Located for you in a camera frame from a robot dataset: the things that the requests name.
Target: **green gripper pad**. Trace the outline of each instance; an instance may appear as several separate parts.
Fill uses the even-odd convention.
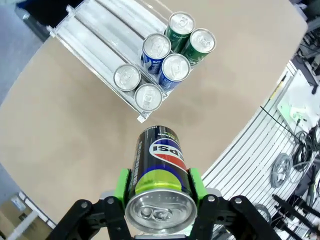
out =
[[[123,210],[126,209],[125,194],[127,189],[129,173],[130,173],[130,170],[127,168],[123,168],[121,170],[120,176],[118,178],[118,182],[116,183],[116,189],[114,191],[114,196],[121,201]]]
[[[202,182],[198,169],[190,168],[189,173],[197,196],[196,206],[199,207],[200,201],[204,198],[204,196],[208,194],[208,192],[205,188],[204,183]]]

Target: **white label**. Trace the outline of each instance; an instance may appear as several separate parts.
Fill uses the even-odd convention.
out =
[[[13,204],[17,209],[19,209],[20,212],[26,209],[26,205],[17,196],[11,198],[11,202],[13,202]]]

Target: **blue can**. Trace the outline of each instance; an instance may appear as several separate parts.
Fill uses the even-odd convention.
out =
[[[169,38],[160,33],[149,35],[142,44],[142,64],[148,73],[157,75],[161,65],[170,53],[171,42]]]
[[[167,56],[162,64],[159,84],[165,91],[174,89],[190,74],[188,59],[178,53]]]

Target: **table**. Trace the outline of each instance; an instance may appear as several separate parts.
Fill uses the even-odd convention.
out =
[[[138,135],[165,125],[204,173],[276,86],[306,23],[287,0],[162,1],[217,39],[214,52],[144,123],[58,41],[30,60],[0,109],[0,161],[53,221],[95,202],[133,164]]]

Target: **pepsi logo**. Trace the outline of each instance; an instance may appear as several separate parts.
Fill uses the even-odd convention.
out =
[[[179,144],[169,138],[161,138],[154,141],[149,152],[152,156],[187,172],[187,167],[184,162],[184,157]]]

